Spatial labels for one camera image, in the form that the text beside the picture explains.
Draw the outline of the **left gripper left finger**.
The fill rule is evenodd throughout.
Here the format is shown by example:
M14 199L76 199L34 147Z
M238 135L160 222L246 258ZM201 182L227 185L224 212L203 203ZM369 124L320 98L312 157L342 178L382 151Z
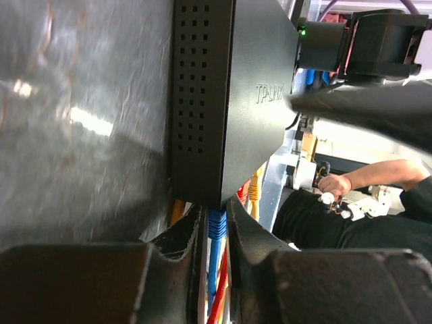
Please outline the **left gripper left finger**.
M2 323L201 323L203 210L148 243L21 245L1 253Z

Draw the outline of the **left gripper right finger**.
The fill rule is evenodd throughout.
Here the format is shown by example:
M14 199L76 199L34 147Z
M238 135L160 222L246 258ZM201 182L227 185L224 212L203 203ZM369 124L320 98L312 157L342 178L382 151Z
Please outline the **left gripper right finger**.
M235 323L430 323L431 264L410 250L298 252L227 202Z

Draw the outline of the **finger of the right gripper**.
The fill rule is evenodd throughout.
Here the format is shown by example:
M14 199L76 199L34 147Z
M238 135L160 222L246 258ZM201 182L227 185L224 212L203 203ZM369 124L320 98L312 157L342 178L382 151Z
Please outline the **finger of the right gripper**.
M431 153L431 80L290 97L293 111L371 130Z

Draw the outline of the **person's hand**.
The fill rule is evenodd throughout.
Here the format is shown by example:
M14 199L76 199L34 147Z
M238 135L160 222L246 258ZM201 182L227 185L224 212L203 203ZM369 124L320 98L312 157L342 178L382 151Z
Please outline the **person's hand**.
M351 181L344 175L328 175L318 182L322 193L331 193L335 199L341 198L352 189Z

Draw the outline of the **black network switch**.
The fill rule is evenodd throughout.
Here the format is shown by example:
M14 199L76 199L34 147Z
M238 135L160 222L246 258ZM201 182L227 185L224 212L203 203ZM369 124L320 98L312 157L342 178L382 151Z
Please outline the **black network switch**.
M171 183L218 209L282 145L298 32L277 1L176 1Z

